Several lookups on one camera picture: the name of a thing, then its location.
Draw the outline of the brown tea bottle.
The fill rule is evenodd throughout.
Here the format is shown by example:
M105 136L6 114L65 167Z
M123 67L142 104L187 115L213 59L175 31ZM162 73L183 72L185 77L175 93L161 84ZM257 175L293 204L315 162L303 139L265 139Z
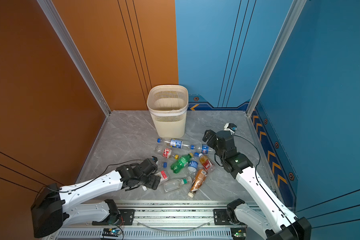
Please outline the brown tea bottle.
M200 189L200 187L202 186L202 184L204 183L205 179L207 178L208 172L204 169L199 169L194 183L190 189L190 191L188 192L188 196L190 198L193 198L196 194L196 192Z

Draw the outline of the bottle pink white label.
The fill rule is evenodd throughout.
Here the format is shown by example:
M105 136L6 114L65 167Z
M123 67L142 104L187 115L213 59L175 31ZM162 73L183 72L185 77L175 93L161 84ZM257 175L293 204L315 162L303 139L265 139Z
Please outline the bottle pink white label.
M147 182L143 184L142 188L144 191L147 189L157 190L160 185L163 185L169 180L169 174L166 170L157 172L154 175L149 175Z

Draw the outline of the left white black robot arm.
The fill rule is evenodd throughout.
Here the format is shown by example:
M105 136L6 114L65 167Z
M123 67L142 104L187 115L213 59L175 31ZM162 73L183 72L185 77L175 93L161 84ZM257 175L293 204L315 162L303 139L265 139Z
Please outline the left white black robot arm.
M158 159L151 157L141 163L125 164L95 179L58 188L57 184L46 186L31 206L34 237L42 238L56 232L68 219L68 210L88 200L109 192L124 189L130 191L145 186L156 190L160 177Z

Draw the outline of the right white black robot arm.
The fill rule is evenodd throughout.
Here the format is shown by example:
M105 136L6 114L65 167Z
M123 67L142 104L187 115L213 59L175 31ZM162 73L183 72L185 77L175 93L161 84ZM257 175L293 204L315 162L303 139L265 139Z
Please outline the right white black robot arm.
M309 240L312 226L302 217L298 218L270 190L247 156L237 151L234 136L229 131L205 131L203 142L215 150L221 163L256 202L259 214L238 199L227 206L227 214L233 224L243 223L264 240Z

